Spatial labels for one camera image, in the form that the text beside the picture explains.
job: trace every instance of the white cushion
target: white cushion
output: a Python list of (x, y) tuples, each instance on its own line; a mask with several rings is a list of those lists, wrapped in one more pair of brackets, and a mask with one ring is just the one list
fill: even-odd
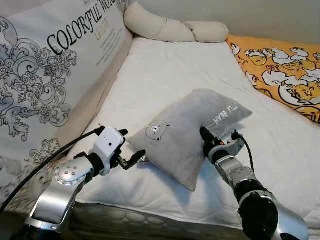
[(201, 43), (222, 43), (229, 33), (227, 26), (218, 21), (186, 21), (184, 24), (192, 30), (195, 40)]
[(124, 13), (124, 23), (132, 32), (152, 40), (166, 42), (194, 42), (191, 30), (182, 22), (155, 15), (137, 1)]

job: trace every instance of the cartoon print blanket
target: cartoon print blanket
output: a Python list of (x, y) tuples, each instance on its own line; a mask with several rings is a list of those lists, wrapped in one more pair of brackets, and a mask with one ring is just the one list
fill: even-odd
[(253, 87), (320, 124), (320, 45), (229, 35)]

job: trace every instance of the ornate floral pattern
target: ornate floral pattern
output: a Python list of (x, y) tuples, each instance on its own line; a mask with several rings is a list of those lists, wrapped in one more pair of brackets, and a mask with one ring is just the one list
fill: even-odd
[[(14, 159), (7, 159), (0, 156), (0, 173), (6, 171), (12, 175), (12, 180), (4, 186), (0, 186), (0, 204), (10, 195), (17, 185), (30, 172), (43, 163), (48, 157), (61, 148), (57, 138), (43, 140), (41, 149), (32, 149), (29, 153), (29, 159), (20, 162)], [(16, 213), (29, 213), (40, 194), (48, 187), (52, 179), (52, 169), (54, 164), (49, 163), (46, 168), (37, 173), (30, 182), (25, 185), (9, 205), (9, 209)]]
[(124, 14), (127, 6), (131, 4), (131, 0), (116, 0), (116, 7)]
[(77, 53), (66, 50), (55, 55), (28, 38), (18, 38), (15, 27), (0, 17), (0, 126), (25, 142), (30, 126), (26, 119), (61, 127), (69, 119), (71, 106), (65, 102), (66, 77), (77, 64)]

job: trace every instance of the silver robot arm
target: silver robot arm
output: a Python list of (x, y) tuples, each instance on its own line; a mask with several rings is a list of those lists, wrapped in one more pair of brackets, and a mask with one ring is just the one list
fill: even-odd
[(251, 240), (307, 240), (308, 227), (302, 217), (284, 207), (257, 180), (250, 167), (235, 157), (245, 143), (236, 131), (224, 144), (204, 127), (204, 154), (223, 180), (232, 188), (239, 203), (242, 228)]
[(123, 135), (127, 130), (117, 131), (106, 127), (94, 143), (89, 155), (84, 152), (74, 159), (59, 164), (53, 172), (48, 188), (41, 194), (33, 207), (25, 225), (42, 231), (61, 233), (68, 223), (75, 204), (76, 195), (93, 177), (105, 176), (111, 168), (119, 164), (129, 169), (145, 155), (139, 151), (129, 161), (120, 157)]

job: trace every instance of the white sheet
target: white sheet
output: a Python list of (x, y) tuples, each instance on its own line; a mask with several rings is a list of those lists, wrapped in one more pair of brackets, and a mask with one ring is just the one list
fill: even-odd
[[(98, 123), (129, 135), (163, 108), (196, 88), (233, 98), (253, 115), (237, 126), (248, 141), (257, 178), (287, 208), (302, 216), (310, 239), (320, 239), (320, 127), (254, 90), (226, 43), (168, 43), (136, 38), (98, 116)], [(69, 157), (89, 150), (96, 139), (77, 144)], [(130, 146), (122, 156), (129, 159)], [(249, 165), (245, 149), (238, 159)], [(112, 169), (86, 185), (76, 200), (164, 216), (178, 221), (241, 228), (231, 188), (206, 160), (195, 192), (152, 164)]]

